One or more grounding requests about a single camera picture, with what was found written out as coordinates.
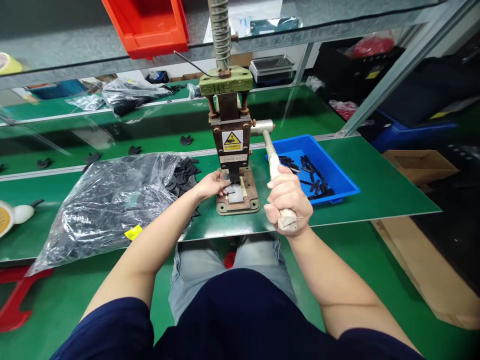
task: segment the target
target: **sleeve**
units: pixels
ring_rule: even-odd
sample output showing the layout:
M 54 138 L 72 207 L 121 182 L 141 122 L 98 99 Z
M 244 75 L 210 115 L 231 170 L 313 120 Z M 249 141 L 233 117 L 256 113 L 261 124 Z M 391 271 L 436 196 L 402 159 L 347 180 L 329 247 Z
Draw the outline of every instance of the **sleeve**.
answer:
M 51 358 L 142 359 L 152 352 L 153 343 L 147 304 L 136 297 L 124 297 L 88 314 Z
M 396 338 L 372 329 L 353 328 L 338 341 L 353 349 L 359 359 L 423 360 L 424 357 Z

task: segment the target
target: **red plastic bag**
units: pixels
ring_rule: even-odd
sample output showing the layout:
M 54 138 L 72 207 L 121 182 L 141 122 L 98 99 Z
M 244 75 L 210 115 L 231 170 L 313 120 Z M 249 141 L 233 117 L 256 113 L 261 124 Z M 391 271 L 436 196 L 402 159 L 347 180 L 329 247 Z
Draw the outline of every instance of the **red plastic bag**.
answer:
M 354 58 L 365 58 L 373 55 L 388 53 L 395 46 L 391 37 L 367 36 L 356 43 L 353 49 Z
M 328 104 L 335 109 L 335 111 L 345 120 L 349 120 L 352 115 L 357 111 L 359 106 L 354 103 L 353 101 L 336 101 L 336 100 L 330 100 Z

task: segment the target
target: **jeans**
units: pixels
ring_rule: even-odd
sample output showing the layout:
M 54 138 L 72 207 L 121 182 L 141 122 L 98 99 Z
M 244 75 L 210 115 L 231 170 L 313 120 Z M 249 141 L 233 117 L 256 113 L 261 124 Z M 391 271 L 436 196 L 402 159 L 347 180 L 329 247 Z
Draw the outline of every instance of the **jeans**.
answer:
M 232 269 L 239 268 L 252 269 L 264 275 L 298 304 L 276 232 L 242 237 Z M 168 297 L 175 325 L 200 288 L 209 279 L 226 271 L 211 240 L 186 241 L 176 245 Z

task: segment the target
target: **hand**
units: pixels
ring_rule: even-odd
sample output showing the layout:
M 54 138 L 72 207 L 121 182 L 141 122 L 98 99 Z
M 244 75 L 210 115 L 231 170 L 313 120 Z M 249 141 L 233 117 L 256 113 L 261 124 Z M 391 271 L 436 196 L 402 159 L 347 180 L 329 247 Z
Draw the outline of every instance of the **hand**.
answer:
M 228 194 L 224 189 L 230 185 L 230 180 L 222 180 L 222 177 L 221 171 L 211 172 L 192 188 L 200 203 L 216 194 L 220 196 Z
M 300 187 L 299 177 L 285 166 L 279 165 L 278 171 L 280 175 L 267 184 L 271 192 L 267 198 L 269 203 L 265 204 L 263 208 L 268 221 L 273 224 L 277 232 L 287 237 L 296 237 L 303 234 L 308 228 L 309 219 L 314 209 Z M 282 209 L 292 209 L 296 212 L 297 230 L 295 232 L 285 232 L 278 229 L 277 223 Z

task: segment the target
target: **red plastic bin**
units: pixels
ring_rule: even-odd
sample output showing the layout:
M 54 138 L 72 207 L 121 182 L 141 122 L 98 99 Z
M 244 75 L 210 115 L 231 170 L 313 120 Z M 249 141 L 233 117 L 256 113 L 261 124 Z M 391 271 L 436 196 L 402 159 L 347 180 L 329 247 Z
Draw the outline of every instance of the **red plastic bin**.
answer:
M 132 59 L 152 60 L 189 50 L 181 0 L 102 0 Z

